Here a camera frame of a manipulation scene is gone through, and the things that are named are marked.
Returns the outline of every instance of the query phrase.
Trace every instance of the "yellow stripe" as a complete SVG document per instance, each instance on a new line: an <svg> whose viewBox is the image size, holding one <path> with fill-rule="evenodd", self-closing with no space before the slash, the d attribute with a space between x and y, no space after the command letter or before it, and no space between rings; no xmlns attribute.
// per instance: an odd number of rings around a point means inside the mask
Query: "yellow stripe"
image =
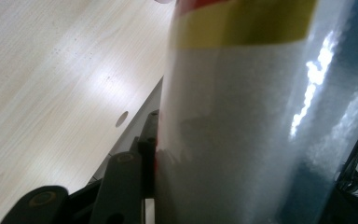
<svg viewBox="0 0 358 224"><path fill-rule="evenodd" d="M186 13L172 22L179 49L267 45L304 39L317 0L233 0Z"/></svg>

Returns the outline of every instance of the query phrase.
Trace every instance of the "shiny cylinder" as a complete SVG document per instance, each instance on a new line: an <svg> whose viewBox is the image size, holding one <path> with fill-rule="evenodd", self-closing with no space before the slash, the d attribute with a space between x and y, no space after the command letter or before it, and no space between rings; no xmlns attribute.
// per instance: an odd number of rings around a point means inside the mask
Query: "shiny cylinder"
<svg viewBox="0 0 358 224"><path fill-rule="evenodd" d="M182 0L156 154L156 223L316 223L358 137L343 0Z"/></svg>

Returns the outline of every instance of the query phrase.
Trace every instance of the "wooden table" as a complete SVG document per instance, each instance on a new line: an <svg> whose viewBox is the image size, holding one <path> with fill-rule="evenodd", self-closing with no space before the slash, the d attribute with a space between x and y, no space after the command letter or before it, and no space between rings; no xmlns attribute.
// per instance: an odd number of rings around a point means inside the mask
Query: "wooden table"
<svg viewBox="0 0 358 224"><path fill-rule="evenodd" d="M87 184L163 75L173 5L0 0L0 220Z"/></svg>

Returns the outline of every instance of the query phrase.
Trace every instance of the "cylindrical can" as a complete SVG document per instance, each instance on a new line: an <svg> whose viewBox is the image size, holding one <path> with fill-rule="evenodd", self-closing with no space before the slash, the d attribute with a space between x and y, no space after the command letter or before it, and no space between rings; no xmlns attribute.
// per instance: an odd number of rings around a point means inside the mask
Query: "cylindrical can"
<svg viewBox="0 0 358 224"><path fill-rule="evenodd" d="M315 223L358 135L335 62L352 2L181 0L156 154L156 223Z"/></svg>

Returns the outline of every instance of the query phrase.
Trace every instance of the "light wood surface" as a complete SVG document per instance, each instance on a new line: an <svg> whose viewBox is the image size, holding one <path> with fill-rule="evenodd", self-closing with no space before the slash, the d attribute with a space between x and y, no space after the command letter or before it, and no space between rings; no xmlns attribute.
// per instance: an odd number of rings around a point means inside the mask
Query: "light wood surface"
<svg viewBox="0 0 358 224"><path fill-rule="evenodd" d="M87 184L163 75L172 10L0 0L0 220L32 189Z"/></svg>

